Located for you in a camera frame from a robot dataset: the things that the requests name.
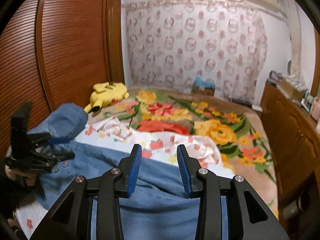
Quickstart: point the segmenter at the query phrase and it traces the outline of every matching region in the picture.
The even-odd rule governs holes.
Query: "black gripper frame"
[[[31,102],[23,103],[12,115],[12,154],[6,159],[6,164],[23,172],[50,173],[57,162],[72,159],[75,154],[66,150],[55,151],[50,143],[52,135],[47,132],[27,134],[31,107]],[[46,152],[38,153],[36,149],[39,147]]]
[[[124,240],[119,198],[129,198],[128,176],[138,147],[135,144],[129,157],[100,177],[76,177],[41,220],[30,240],[90,240],[94,197],[98,197],[97,240]]]
[[[229,240],[289,240],[270,208],[242,176],[219,177],[202,169],[179,145],[191,178],[190,198],[200,198],[195,240],[222,239],[221,196],[226,196]]]

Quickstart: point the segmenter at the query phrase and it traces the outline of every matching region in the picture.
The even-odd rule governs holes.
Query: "cabinet handle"
[[[299,130],[299,132],[298,132],[298,134],[297,134],[297,136],[296,136],[296,138],[294,139],[295,141],[298,139],[298,137],[299,137],[299,133],[301,133],[301,130]]]
[[[300,136],[300,138],[299,138],[299,140],[298,140],[297,144],[299,144],[299,143],[300,143],[302,136],[303,136],[303,134]]]

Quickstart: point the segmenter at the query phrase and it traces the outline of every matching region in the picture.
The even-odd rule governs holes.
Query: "human hand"
[[[26,172],[19,171],[17,169],[10,169],[7,165],[4,166],[4,170],[5,170],[5,173],[7,174],[7,177],[13,181],[16,181],[17,175],[20,175],[22,177],[27,178],[26,183],[28,186],[34,186],[36,183],[36,179],[37,179],[36,173],[33,173],[33,172],[26,173]]]

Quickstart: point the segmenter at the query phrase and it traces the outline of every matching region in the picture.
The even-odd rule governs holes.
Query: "denim jeans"
[[[83,123],[86,118],[87,116],[75,105],[63,105],[31,132],[49,130],[55,136],[64,136],[69,133],[69,129],[74,129],[79,133],[74,126]],[[82,175],[90,179],[101,176],[128,156],[124,152],[75,141],[60,147],[73,151],[76,157],[58,163],[56,172],[40,175],[44,195],[39,192],[34,194],[46,209],[53,205],[75,177]],[[92,239],[96,239],[96,205],[95,200],[92,212]],[[178,167],[143,158],[135,192],[130,199],[120,199],[124,239],[193,240],[198,210],[199,199],[186,198]]]

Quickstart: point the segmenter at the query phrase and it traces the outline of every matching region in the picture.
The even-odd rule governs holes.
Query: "pikachu plush toy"
[[[128,90],[122,83],[99,83],[93,86],[94,92],[90,96],[90,104],[88,104],[84,111],[97,112],[102,107],[114,105],[116,102],[128,98]]]

